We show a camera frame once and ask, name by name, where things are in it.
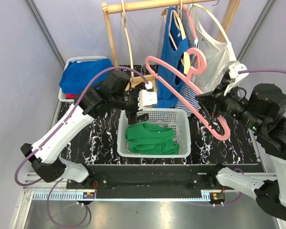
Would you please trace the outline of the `green tank top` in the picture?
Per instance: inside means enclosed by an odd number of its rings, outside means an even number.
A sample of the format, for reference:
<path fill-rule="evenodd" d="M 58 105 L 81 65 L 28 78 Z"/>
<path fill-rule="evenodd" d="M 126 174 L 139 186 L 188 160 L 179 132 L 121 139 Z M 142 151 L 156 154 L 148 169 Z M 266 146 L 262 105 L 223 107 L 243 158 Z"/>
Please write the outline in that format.
<path fill-rule="evenodd" d="M 129 126 L 125 137 L 131 153 L 142 155 L 177 155 L 179 153 L 175 132 L 170 127 L 140 122 Z"/>

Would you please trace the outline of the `beige plastic hanger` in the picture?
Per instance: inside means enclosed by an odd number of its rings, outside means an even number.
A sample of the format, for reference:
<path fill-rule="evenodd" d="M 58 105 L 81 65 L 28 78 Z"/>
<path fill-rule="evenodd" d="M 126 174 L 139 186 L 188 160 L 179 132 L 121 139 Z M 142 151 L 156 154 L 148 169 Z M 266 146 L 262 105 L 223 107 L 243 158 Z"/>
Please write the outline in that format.
<path fill-rule="evenodd" d="M 125 39 L 127 42 L 129 60 L 130 60 L 130 68 L 133 69 L 133 54 L 132 54 L 131 43 L 130 43 L 129 34 L 128 34 L 128 30 L 127 30 L 126 10 L 125 10 L 124 0 L 121 0 L 121 7 L 122 7 L 121 23 L 122 23 Z"/>

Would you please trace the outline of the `cream wooden hanger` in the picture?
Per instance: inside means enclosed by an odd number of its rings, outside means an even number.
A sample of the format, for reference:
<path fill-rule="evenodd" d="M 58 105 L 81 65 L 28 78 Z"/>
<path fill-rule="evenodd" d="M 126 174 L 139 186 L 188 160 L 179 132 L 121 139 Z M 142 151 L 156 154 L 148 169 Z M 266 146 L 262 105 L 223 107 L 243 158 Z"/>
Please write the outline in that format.
<path fill-rule="evenodd" d="M 179 28 L 181 32 L 182 40 L 184 40 L 186 39 L 186 34 L 182 25 L 182 21 L 179 17 L 179 13 L 176 10 L 173 10 L 173 14 L 174 14 L 174 19 L 176 20 L 176 26 Z M 187 52 L 184 52 L 183 66 L 184 66 L 184 73 L 188 74 L 188 71 L 191 67 L 191 62 L 190 62 L 190 55 Z"/>

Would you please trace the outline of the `grey tank top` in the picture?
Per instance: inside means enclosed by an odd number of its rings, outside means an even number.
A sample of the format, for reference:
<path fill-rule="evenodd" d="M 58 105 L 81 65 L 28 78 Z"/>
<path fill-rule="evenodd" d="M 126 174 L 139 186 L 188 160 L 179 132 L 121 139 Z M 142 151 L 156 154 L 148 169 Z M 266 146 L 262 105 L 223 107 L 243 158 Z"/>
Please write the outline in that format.
<path fill-rule="evenodd" d="M 157 121 L 155 122 L 156 125 L 161 126 L 161 127 L 170 127 L 168 123 L 162 122 L 162 121 Z"/>

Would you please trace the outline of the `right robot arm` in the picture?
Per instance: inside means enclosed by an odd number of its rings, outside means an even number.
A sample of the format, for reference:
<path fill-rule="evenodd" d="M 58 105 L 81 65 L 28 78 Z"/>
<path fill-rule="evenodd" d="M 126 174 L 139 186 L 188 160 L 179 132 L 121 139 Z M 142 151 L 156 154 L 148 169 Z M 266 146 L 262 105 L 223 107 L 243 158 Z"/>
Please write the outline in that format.
<path fill-rule="evenodd" d="M 208 171 L 207 184 L 212 189 L 233 188 L 254 199 L 268 215 L 286 221 L 286 94 L 271 83 L 256 85 L 249 99 L 238 96 L 240 87 L 225 94 L 227 88 L 228 82 L 220 83 L 197 100 L 212 117 L 227 115 L 252 130 L 272 160 L 276 179 L 255 179 L 218 164 Z"/>

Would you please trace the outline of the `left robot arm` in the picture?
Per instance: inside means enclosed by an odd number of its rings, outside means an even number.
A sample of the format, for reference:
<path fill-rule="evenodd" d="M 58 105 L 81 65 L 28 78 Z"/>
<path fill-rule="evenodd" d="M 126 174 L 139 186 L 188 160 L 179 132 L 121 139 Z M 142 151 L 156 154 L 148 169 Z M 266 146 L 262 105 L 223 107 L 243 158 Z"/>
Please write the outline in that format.
<path fill-rule="evenodd" d="M 86 165 L 63 159 L 60 153 L 82 129 L 110 110 L 120 109 L 135 114 L 146 106 L 140 95 L 153 89 L 153 84 L 142 76 L 143 82 L 126 92 L 131 78 L 123 72 L 124 69 L 124 66 L 109 67 L 97 73 L 44 137 L 34 144 L 22 145 L 20 150 L 25 159 L 14 175 L 18 185 L 27 186 L 18 180 L 19 171 L 27 161 L 39 180 L 46 183 L 69 179 L 84 189 L 93 185 L 92 171 Z"/>

